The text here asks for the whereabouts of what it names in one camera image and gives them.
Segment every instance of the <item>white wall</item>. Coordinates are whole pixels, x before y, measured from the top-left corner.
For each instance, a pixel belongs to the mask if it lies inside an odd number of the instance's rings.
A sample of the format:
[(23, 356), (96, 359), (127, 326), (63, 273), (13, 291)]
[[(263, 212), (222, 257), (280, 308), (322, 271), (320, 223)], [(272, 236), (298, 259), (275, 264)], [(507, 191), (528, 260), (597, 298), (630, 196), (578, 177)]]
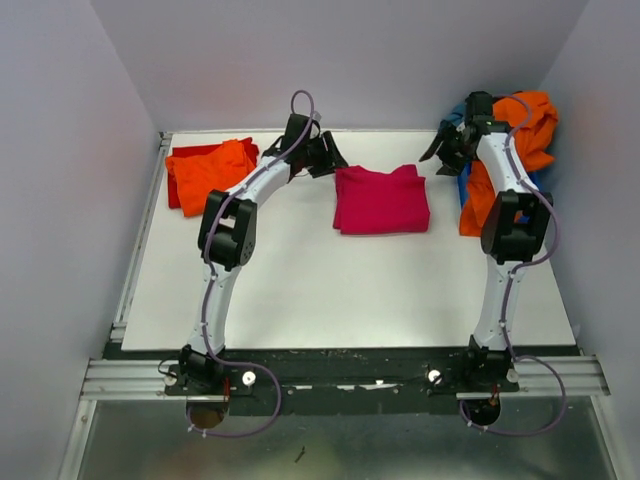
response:
[(55, 478), (157, 134), (85, 0), (0, 15), (0, 477)]
[(537, 87), (586, 1), (92, 0), (163, 130), (281, 127), (297, 88), (325, 127), (433, 128)]
[(542, 83), (561, 112), (554, 268), (578, 341), (602, 361), (640, 473), (640, 3), (591, 0)]

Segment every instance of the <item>orange towel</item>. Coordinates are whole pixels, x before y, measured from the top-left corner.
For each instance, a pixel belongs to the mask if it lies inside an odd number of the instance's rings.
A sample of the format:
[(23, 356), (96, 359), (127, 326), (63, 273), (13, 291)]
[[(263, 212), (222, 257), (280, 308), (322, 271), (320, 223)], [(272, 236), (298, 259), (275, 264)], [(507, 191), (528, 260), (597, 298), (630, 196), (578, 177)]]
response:
[(207, 155), (167, 157), (165, 163), (178, 184), (185, 217), (202, 214), (211, 190), (228, 190), (256, 168), (238, 140), (228, 140)]
[[(550, 165), (554, 158), (544, 149), (551, 143), (558, 124), (558, 112), (544, 92), (516, 93), (533, 110), (531, 120), (515, 136), (516, 151), (527, 172), (535, 172)], [(503, 98), (493, 105), (496, 120), (518, 126), (527, 117), (527, 111), (517, 100)], [(469, 198), (460, 215), (460, 235), (479, 237), (487, 220), (496, 194), (487, 169), (482, 162), (473, 162), (467, 183)]]

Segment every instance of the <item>pink cloth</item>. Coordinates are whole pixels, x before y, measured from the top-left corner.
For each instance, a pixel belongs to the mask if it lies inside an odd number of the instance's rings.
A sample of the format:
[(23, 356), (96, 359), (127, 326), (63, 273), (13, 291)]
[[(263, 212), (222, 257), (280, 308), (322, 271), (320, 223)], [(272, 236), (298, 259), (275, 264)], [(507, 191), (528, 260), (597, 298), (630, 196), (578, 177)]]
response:
[(333, 228), (343, 235), (426, 232), (429, 205), (425, 179), (415, 165), (392, 173), (355, 166), (336, 170), (338, 204)]

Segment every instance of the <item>laundry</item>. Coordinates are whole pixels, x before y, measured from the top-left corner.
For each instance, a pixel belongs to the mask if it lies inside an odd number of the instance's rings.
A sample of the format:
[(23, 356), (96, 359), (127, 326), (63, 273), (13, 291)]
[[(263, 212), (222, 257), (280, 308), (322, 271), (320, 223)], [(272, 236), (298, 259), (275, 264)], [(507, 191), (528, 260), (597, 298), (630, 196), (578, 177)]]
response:
[(202, 214), (211, 190), (227, 190), (256, 167), (258, 147), (251, 137), (216, 145), (176, 147), (167, 157), (169, 208), (185, 217)]
[(336, 170), (337, 206), (333, 228), (343, 235), (425, 232), (429, 206), (425, 179), (415, 165), (392, 173), (360, 166)]
[[(520, 92), (515, 95), (527, 102), (533, 111), (529, 123), (516, 133), (515, 144), (525, 170), (535, 172), (549, 166), (554, 160), (544, 150), (551, 143), (558, 124), (558, 112), (545, 92)], [(517, 100), (503, 98), (493, 105), (493, 115), (496, 120), (506, 121), (515, 127), (526, 119), (527, 111)], [(496, 197), (482, 162), (473, 162), (467, 190), (469, 198), (460, 215), (460, 234), (479, 237)]]

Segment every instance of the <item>white tabletop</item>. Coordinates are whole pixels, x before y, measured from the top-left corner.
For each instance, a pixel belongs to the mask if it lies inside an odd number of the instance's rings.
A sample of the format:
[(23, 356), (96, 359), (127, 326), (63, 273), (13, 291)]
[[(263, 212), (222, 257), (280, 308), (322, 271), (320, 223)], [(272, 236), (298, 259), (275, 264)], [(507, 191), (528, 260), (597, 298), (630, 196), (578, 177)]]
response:
[[(275, 132), (175, 134), (172, 148)], [(390, 172), (416, 163), (431, 132), (334, 132), (351, 165)], [(429, 231), (341, 236), (332, 228), (333, 176), (296, 178), (258, 213), (256, 251), (238, 278), (227, 318), (229, 348), (464, 346), (480, 315), (485, 256), (458, 235), (455, 179), (436, 176), (438, 159), (418, 164), (431, 209)], [(200, 218), (167, 207), (166, 171), (156, 201), (123, 342), (125, 350), (179, 349), (200, 305)], [(573, 345), (551, 266), (522, 282), (513, 339)]]

